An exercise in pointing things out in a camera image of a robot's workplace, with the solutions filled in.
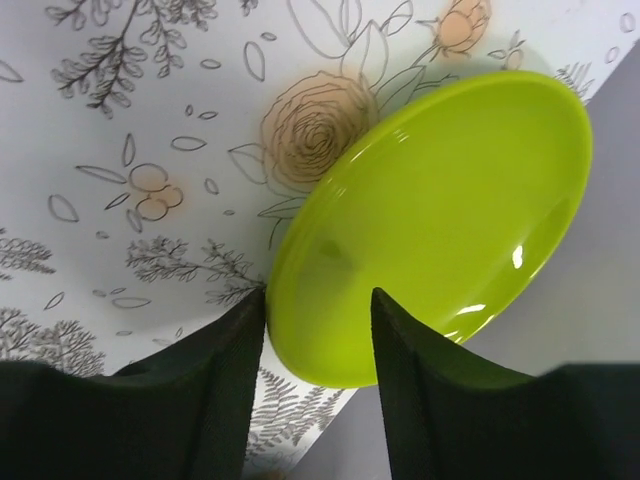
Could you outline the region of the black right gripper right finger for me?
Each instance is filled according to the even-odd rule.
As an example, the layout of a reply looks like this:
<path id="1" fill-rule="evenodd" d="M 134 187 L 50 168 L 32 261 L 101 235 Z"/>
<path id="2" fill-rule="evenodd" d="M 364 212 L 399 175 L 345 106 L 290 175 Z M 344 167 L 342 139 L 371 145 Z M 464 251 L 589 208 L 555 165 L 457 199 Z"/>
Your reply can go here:
<path id="1" fill-rule="evenodd" d="M 639 367 L 541 376 L 472 353 L 371 297 L 375 367 L 395 479 L 635 479 Z"/>

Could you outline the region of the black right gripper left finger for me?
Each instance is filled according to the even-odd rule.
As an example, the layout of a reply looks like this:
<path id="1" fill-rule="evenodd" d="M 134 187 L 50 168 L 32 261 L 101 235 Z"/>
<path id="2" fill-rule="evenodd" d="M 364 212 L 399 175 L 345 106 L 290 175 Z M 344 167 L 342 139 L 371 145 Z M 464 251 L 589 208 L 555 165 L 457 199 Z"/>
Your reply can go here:
<path id="1" fill-rule="evenodd" d="M 110 376 L 1 365 L 5 479 L 237 479 L 265 334 L 257 289 Z"/>

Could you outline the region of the lime green plate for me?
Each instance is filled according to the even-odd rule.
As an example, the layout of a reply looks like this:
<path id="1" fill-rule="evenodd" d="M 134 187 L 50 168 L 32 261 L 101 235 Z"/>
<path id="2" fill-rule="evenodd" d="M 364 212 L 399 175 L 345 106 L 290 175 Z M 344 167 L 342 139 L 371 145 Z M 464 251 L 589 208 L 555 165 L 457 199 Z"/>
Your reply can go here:
<path id="1" fill-rule="evenodd" d="M 314 385 L 374 385 L 375 289 L 468 340 L 553 255 L 592 158 L 584 103 L 540 73 L 470 77 L 388 117 L 327 172 L 277 251 L 266 305 L 280 362 Z"/>

